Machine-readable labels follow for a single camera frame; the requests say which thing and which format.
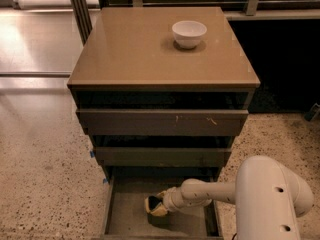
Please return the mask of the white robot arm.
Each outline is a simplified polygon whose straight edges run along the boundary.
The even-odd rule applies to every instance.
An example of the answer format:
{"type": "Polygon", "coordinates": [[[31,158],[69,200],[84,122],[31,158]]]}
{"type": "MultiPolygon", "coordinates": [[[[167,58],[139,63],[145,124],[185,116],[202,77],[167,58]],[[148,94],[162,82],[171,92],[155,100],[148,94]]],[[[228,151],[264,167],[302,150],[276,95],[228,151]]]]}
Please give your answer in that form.
{"type": "Polygon", "coordinates": [[[237,240],[301,240],[297,219],[314,204],[309,184],[280,162],[252,156],[240,165],[233,183],[187,179],[145,199],[146,212],[162,217],[213,201],[236,206],[237,240]]]}

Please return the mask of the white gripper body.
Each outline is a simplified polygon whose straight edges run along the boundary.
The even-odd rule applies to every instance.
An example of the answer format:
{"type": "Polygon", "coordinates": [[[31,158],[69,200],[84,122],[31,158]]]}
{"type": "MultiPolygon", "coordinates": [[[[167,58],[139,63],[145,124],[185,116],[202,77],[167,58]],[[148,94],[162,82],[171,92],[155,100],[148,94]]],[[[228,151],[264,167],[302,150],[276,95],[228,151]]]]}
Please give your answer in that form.
{"type": "Polygon", "coordinates": [[[179,211],[184,207],[180,187],[172,187],[163,192],[162,203],[169,212],[179,211]]]}

